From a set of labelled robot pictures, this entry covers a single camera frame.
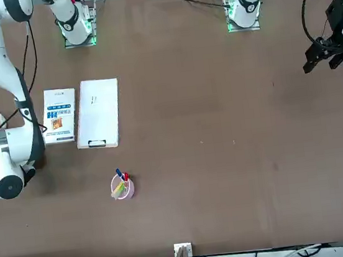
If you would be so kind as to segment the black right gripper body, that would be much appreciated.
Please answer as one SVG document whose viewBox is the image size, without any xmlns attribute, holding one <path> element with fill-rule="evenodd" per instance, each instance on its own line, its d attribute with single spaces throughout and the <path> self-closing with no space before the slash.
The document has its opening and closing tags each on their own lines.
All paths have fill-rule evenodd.
<svg viewBox="0 0 343 257">
<path fill-rule="evenodd" d="M 22 172 L 24 176 L 24 185 L 26 186 L 28 182 L 35 176 L 36 170 L 34 166 L 22 167 Z"/>
</svg>

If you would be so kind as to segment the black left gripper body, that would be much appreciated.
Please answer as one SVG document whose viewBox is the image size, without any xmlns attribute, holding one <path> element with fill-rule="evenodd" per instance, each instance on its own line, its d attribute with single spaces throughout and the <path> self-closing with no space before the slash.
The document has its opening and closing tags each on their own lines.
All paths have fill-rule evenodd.
<svg viewBox="0 0 343 257">
<path fill-rule="evenodd" d="M 326 9 L 327 21 L 332 35 L 326 39 L 320 38 L 321 43 L 340 41 L 343 38 L 343 0 L 332 0 Z"/>
</svg>

